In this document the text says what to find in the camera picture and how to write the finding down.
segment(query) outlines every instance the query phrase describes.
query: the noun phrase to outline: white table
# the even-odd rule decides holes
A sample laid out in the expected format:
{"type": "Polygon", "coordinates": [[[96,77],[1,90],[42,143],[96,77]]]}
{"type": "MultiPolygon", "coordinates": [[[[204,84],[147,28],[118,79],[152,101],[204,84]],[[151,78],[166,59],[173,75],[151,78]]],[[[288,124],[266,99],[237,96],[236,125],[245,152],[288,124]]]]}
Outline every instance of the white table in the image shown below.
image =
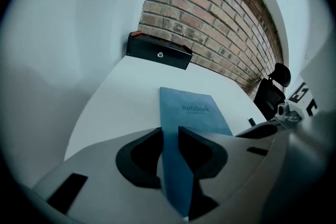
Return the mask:
{"type": "Polygon", "coordinates": [[[210,94],[232,134],[266,121],[231,79],[190,63],[187,70],[125,56],[91,97],[72,132],[65,160],[79,150],[160,125],[159,88],[210,94]]]}

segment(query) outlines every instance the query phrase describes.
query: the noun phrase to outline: office chair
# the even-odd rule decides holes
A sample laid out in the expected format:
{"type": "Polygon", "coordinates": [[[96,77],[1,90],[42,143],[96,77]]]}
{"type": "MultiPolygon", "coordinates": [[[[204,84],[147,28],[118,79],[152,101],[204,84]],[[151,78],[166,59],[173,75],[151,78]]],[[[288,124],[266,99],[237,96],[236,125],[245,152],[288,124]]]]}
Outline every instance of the office chair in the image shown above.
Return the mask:
{"type": "Polygon", "coordinates": [[[262,79],[254,104],[262,112],[267,121],[277,113],[278,104],[284,103],[284,93],[273,84],[273,80],[283,87],[287,87],[291,80],[289,69],[281,63],[275,64],[274,71],[268,75],[269,79],[262,79]]]}

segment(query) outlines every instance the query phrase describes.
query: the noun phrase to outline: notebook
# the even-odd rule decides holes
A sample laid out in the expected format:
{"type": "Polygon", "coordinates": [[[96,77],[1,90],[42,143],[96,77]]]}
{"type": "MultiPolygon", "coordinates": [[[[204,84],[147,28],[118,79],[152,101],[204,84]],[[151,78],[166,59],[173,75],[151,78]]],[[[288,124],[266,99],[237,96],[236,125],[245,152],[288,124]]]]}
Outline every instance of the notebook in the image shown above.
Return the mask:
{"type": "Polygon", "coordinates": [[[211,95],[160,88],[160,119],[163,131],[164,193],[182,217],[187,217],[193,189],[193,173],[178,149],[178,127],[231,135],[211,95]]]}

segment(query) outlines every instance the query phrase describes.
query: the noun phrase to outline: black box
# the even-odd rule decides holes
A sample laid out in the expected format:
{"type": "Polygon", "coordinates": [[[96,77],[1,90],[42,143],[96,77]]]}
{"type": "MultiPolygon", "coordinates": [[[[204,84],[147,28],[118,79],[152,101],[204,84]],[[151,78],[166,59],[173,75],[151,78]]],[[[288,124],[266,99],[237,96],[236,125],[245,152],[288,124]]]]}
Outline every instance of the black box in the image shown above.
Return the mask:
{"type": "Polygon", "coordinates": [[[185,70],[193,56],[193,52],[185,45],[181,46],[163,38],[147,34],[139,34],[132,37],[130,34],[128,36],[126,55],[185,70]]]}

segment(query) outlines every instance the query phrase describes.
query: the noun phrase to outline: brick wall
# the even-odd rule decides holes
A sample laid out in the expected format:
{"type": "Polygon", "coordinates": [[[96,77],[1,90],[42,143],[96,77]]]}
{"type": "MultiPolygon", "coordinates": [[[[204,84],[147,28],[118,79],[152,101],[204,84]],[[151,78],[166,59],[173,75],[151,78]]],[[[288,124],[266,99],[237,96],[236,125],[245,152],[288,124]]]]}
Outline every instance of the brick wall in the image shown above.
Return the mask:
{"type": "Polygon", "coordinates": [[[139,30],[188,46],[193,63],[235,80],[251,99],[275,63],[283,63],[262,0],[146,0],[139,30]]]}

